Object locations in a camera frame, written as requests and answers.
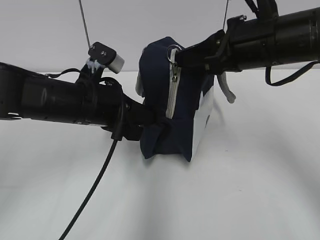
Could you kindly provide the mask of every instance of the zipper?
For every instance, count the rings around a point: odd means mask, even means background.
[[[172,63],[170,63],[169,95],[168,104],[165,112],[165,116],[168,119],[172,119],[175,113],[177,93],[181,76],[181,67],[178,67],[177,64],[174,64],[177,51],[178,49],[173,49],[170,55],[170,60]]]

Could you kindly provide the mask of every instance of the black cable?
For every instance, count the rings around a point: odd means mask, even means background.
[[[225,12],[224,12],[224,20],[223,20],[223,30],[225,30],[227,12],[228,12],[229,0],[226,0]]]
[[[117,145],[118,140],[113,140],[112,146],[109,150],[108,156],[105,159],[105,162],[102,166],[102,169],[100,170],[98,176],[96,177],[90,191],[88,192],[88,194],[86,195],[85,199],[83,200],[81,206],[79,207],[79,209],[76,211],[74,217],[72,218],[71,222],[69,223],[69,225],[66,227],[66,229],[64,230],[63,234],[61,235],[61,237],[59,238],[59,240],[64,240],[66,238],[66,236],[68,235],[68,233],[70,232],[71,228],[73,227],[73,225],[75,224],[75,222],[77,221],[78,217],[80,216],[81,212],[84,210],[85,206],[87,205],[87,203],[89,202],[91,196],[94,194],[101,178],[103,177],[107,166],[110,162],[110,159],[115,151],[116,145]]]
[[[273,87],[279,87],[279,86],[291,83],[294,80],[296,80],[299,77],[301,77],[306,72],[308,72],[316,64],[320,64],[320,61],[312,61],[312,62],[308,63],[307,65],[305,65],[300,70],[296,71],[294,74],[288,76],[287,78],[285,78],[285,79],[283,79],[281,81],[277,81],[277,82],[274,82],[274,83],[271,83],[271,66],[268,66],[265,69],[265,82],[268,85],[273,86]]]
[[[259,18],[259,10],[253,0],[245,0],[246,4],[249,6],[251,11],[255,14],[257,18]]]

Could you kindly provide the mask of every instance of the wire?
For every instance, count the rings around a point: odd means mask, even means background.
[[[109,150],[108,156],[105,159],[105,162],[98,174],[98,176],[96,177],[90,191],[88,192],[88,194],[86,195],[85,199],[83,200],[81,206],[79,207],[79,209],[76,211],[75,215],[73,216],[71,222],[69,223],[69,225],[66,227],[66,229],[64,230],[63,234],[61,235],[61,237],[59,238],[59,240],[64,240],[66,238],[66,236],[68,235],[68,233],[70,232],[71,228],[73,227],[73,225],[75,224],[75,222],[77,221],[78,217],[80,216],[81,212],[84,210],[85,206],[87,205],[87,203],[89,202],[91,196],[94,194],[101,178],[103,177],[107,166],[111,160],[112,155],[114,154],[115,148],[117,146],[117,140],[113,140],[113,143],[111,145],[111,148]]]
[[[227,12],[228,12],[228,6],[229,6],[229,1],[226,0],[226,6],[225,6],[225,13],[224,13],[224,20],[223,20],[223,30],[225,30],[225,25],[226,25],[226,20],[227,20]]]
[[[90,48],[90,41],[89,41],[89,34],[88,34],[88,29],[87,29],[87,24],[86,24],[86,19],[85,19],[85,13],[84,9],[82,7],[82,2],[79,0],[79,5],[80,5],[80,11],[81,11],[81,16],[82,16],[82,22],[83,22],[83,27],[85,31],[85,36],[86,36],[86,42],[88,43],[88,48]]]

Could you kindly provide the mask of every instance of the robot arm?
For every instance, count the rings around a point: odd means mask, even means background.
[[[228,30],[176,54],[179,67],[208,73],[241,72],[300,62],[320,61],[320,7],[279,16],[274,0],[245,0],[257,18],[237,16]]]

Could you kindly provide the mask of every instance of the white backdrop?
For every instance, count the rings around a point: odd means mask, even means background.
[[[227,0],[82,0],[91,43],[114,48],[124,71],[138,71],[143,48],[171,36],[184,47],[222,29]],[[319,8],[319,0],[277,0],[279,14]],[[231,0],[228,18],[254,14]],[[0,62],[36,72],[81,68],[88,45],[78,0],[7,0],[0,7]],[[299,68],[303,64],[277,68]]]
[[[136,75],[116,78],[141,101]],[[215,89],[191,164],[176,155],[143,160],[138,142],[119,143],[67,239],[320,239],[319,76],[314,69],[273,88],[262,70],[229,73],[237,100]],[[0,121],[0,239],[58,239],[110,145],[98,127]]]

